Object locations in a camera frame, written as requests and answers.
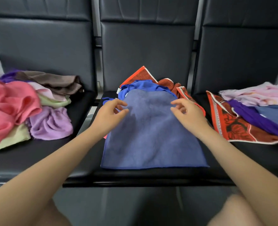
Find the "black chair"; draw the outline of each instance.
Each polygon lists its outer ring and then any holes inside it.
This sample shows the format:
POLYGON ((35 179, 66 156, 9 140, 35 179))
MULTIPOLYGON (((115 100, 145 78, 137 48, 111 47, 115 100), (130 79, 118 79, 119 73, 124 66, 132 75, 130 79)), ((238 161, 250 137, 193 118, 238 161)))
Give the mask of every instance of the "black chair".
MULTIPOLYGON (((117 97, 120 84, 143 65, 156 79, 170 78, 186 87, 197 6, 198 0, 99 0, 103 97, 117 97)), ((107 170, 100 168, 104 143, 100 140, 79 165, 91 167, 88 186, 206 185, 219 178, 229 182, 204 144, 211 168, 107 170)))
MULTIPOLYGON (((206 90, 278 79, 278 0, 205 0, 192 96, 211 121, 206 90)), ((278 144, 232 142, 278 176, 278 144)))
MULTIPOLYGON (((0 151, 0 185, 73 139, 96 93, 91 0, 0 0, 0 60, 4 71, 78 75, 85 92, 66 108, 74 133, 60 140, 29 140, 0 151)), ((77 168, 70 177, 82 177, 77 168)))

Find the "left hand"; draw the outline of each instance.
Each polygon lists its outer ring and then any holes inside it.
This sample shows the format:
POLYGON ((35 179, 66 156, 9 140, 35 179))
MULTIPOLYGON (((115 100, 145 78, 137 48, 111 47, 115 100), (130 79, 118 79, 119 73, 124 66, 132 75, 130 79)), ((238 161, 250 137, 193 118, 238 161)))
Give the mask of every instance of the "left hand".
POLYGON ((128 109, 123 109, 127 103, 119 99, 106 102, 98 111, 90 128, 100 133, 102 137, 114 129, 120 121, 128 114, 128 109))

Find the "cloth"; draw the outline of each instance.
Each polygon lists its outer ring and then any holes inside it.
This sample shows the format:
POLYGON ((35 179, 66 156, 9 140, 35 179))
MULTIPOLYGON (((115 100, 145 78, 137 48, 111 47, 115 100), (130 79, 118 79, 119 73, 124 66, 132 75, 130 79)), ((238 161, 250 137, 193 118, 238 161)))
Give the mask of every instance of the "cloth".
POLYGON ((59 95, 57 93, 52 92, 50 89, 43 87, 42 85, 36 82, 29 82, 29 84, 35 89, 37 93, 43 95, 51 100, 55 100, 58 102, 65 102, 66 97, 64 95, 59 95))
POLYGON ((278 124, 278 105, 255 106, 254 109, 262 116, 278 124))
POLYGON ((42 112, 29 118, 30 133, 35 139, 57 140, 73 133, 66 108, 43 106, 42 112))
POLYGON ((41 94, 37 94, 42 106, 50 106, 53 108, 60 108, 60 107, 65 107, 71 103, 71 99, 69 98, 68 95, 66 95, 66 101, 65 102, 59 102, 56 100, 52 100, 50 98, 47 98, 41 94))
POLYGON ((19 71, 15 76, 18 80, 31 80, 49 88, 60 95, 72 95, 83 92, 78 76, 62 76, 39 71, 19 71))
POLYGON ((133 73, 130 77, 128 77, 121 85, 120 88, 123 85, 131 84, 136 80, 152 80, 153 83, 156 83, 160 86, 167 87, 172 93, 174 93, 177 98, 185 98, 188 100, 193 101, 203 112, 204 116, 206 115, 205 110, 202 106, 200 106, 198 103, 195 102, 195 100, 188 94, 186 88, 184 86, 181 86, 180 83, 174 84, 172 80, 169 78, 162 79, 160 81, 157 81, 151 73, 148 71, 145 66, 141 67, 139 70, 137 70, 135 73, 133 73))
POLYGON ((7 84, 0 81, 0 142, 14 125, 40 112, 40 100, 32 86, 20 81, 7 84))
POLYGON ((214 129, 229 142, 249 142, 276 144, 278 136, 249 124, 232 111, 231 106, 222 97, 206 91, 211 107, 214 129))
POLYGON ((240 90, 223 90, 219 94, 227 101, 235 99, 246 106, 278 105, 278 86, 269 82, 240 90))
POLYGON ((8 72, 6 74, 3 74, 1 77, 0 77, 0 81, 3 82, 3 83, 10 83, 10 82, 14 82, 14 81, 20 81, 20 80, 17 80, 15 79, 15 76, 16 76, 16 73, 18 72, 19 70, 14 70, 14 71, 11 71, 11 72, 8 72))
POLYGON ((3 149, 5 147, 11 146, 13 144, 25 140, 29 140, 30 138, 31 137, 30 137, 29 130, 24 123, 20 125, 15 125, 13 129, 10 131, 10 133, 8 134, 8 136, 0 142, 0 149, 3 149))
POLYGON ((278 136, 278 124, 261 116, 254 108, 245 106, 234 99, 228 101, 228 104, 236 114, 241 116, 249 124, 254 125, 267 133, 278 136))
POLYGON ((171 112, 165 91, 129 91, 129 113, 105 140, 102 168, 207 167, 197 138, 171 112))
POLYGON ((166 91, 173 95, 175 99, 177 99, 177 96, 172 93, 167 87, 153 83, 152 80, 135 80, 131 84, 122 85, 120 89, 121 91, 118 93, 118 98, 120 100, 124 100, 127 93, 133 89, 141 89, 144 91, 166 91))

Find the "purple cloth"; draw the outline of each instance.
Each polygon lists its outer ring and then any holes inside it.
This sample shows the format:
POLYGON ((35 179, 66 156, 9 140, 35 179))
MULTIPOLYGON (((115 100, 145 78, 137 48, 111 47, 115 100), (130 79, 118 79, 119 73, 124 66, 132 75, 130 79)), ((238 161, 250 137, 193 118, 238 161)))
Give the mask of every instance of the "purple cloth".
POLYGON ((3 74, 0 77, 0 81, 3 83, 10 83, 10 82, 14 82, 14 81, 20 81, 20 80, 16 80, 14 77, 16 76, 16 72, 18 72, 19 70, 13 70, 11 72, 8 72, 6 74, 3 74))
POLYGON ((233 110, 249 124, 254 125, 267 133, 278 136, 278 124, 260 115, 254 107, 248 107, 231 99, 228 101, 233 110))
POLYGON ((208 167, 197 138, 171 112, 166 91, 133 89, 124 101, 129 113, 105 140, 101 167, 208 167))
POLYGON ((66 108, 53 109, 43 106, 42 112, 29 118, 30 133, 35 139, 57 140, 73 133, 73 126, 66 108))

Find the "right hand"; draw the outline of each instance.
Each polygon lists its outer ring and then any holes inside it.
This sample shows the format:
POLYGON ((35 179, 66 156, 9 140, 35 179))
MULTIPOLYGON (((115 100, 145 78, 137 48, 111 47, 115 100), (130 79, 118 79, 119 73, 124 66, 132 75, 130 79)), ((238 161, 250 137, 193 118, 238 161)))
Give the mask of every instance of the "right hand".
POLYGON ((203 112, 194 102, 187 99, 177 99, 171 102, 176 107, 171 107, 172 113, 181 124, 196 137, 205 129, 211 128, 203 112))

